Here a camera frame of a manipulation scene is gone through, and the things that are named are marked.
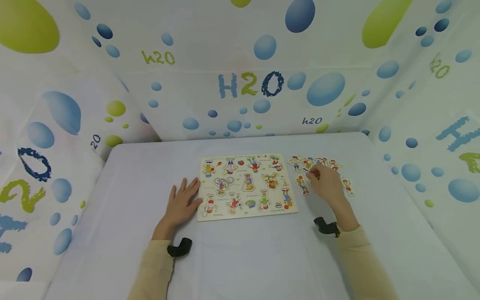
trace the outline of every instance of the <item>printed backdrop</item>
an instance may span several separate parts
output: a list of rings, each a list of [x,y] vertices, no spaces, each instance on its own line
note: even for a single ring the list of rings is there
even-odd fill
[[[118,144],[350,131],[480,292],[477,1],[0,6],[5,296],[43,297]]]

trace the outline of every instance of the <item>table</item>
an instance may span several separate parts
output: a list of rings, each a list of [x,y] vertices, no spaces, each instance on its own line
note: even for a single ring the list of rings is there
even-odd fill
[[[115,147],[90,197],[46,300],[125,299],[170,188],[199,175],[204,156],[326,156],[344,165],[359,222],[401,299],[478,299],[407,192],[359,132],[215,139]],[[288,166],[290,181],[295,173]],[[325,202],[293,188],[299,212],[182,226],[193,240],[175,262],[168,299],[344,300],[351,297],[333,249],[313,219],[334,220]]]

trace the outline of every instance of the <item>hand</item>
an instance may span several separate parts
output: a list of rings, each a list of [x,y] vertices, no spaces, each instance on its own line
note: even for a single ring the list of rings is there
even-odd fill
[[[187,179],[181,182],[178,193],[177,187],[174,185],[168,199],[167,210],[165,215],[157,224],[152,240],[169,240],[176,226],[188,220],[196,209],[202,204],[203,199],[198,198],[190,203],[190,199],[198,192],[200,181],[197,177],[186,187]]]

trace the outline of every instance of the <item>beige sleeve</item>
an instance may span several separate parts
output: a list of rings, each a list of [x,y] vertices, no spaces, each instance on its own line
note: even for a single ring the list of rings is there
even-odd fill
[[[173,270],[169,240],[151,240],[145,249],[128,300],[164,300]]]
[[[350,232],[338,229],[338,251],[355,299],[398,300],[395,287],[373,252],[362,226]]]

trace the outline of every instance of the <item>wooden puzzle board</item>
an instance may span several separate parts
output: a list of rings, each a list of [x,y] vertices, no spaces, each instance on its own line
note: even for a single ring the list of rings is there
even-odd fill
[[[298,212],[281,154],[204,157],[198,221]]]

